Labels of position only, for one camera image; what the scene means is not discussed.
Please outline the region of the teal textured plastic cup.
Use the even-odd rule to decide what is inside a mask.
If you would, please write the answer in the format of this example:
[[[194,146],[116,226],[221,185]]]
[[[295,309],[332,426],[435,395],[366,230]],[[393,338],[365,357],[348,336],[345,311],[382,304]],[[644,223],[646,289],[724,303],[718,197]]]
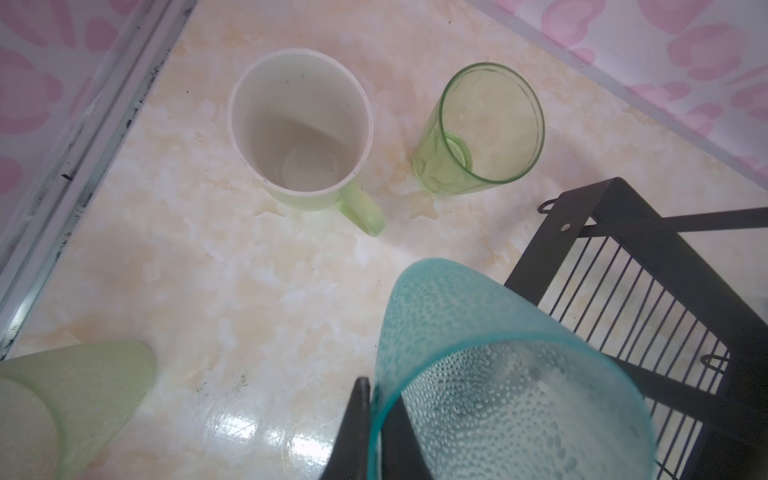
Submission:
[[[536,305],[457,262],[398,277],[380,331],[367,475],[397,402],[435,479],[649,479],[655,436],[629,376]]]

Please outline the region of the white mug green handle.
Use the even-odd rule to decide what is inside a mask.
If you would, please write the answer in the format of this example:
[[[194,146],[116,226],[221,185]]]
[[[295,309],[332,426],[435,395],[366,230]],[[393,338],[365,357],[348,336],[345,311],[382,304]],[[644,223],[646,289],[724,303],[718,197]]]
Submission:
[[[356,182],[373,143],[372,107],[337,60],[301,48],[262,57],[231,92],[228,130],[278,202],[301,211],[335,208],[371,237],[384,230],[382,209]]]

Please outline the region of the pale green frosted cup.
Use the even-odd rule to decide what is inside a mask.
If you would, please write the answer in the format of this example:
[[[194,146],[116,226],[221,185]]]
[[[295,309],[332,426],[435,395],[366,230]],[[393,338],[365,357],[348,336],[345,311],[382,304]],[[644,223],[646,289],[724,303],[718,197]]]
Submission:
[[[156,372],[155,354],[137,341],[2,361],[2,478],[80,475],[134,416]]]

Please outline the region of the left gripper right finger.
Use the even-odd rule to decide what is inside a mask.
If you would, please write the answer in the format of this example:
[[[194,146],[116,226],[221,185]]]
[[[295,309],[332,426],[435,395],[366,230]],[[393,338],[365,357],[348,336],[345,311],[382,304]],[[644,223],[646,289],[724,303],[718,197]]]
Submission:
[[[381,448],[383,479],[432,479],[402,397],[397,399],[384,421]]]

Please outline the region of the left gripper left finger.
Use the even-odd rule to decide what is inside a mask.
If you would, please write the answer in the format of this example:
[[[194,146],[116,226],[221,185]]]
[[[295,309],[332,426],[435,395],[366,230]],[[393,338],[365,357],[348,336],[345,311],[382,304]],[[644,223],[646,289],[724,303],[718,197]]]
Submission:
[[[321,480],[363,480],[367,478],[371,431],[371,386],[368,377],[353,385],[331,455]]]

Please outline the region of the light green transparent cup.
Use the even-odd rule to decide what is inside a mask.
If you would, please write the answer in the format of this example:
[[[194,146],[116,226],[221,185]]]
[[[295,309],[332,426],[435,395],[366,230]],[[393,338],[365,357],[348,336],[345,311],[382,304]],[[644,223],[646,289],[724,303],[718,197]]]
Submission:
[[[440,196],[506,185],[534,167],[545,134],[541,103],[521,75],[497,63],[472,64],[435,105],[412,157],[414,174]]]

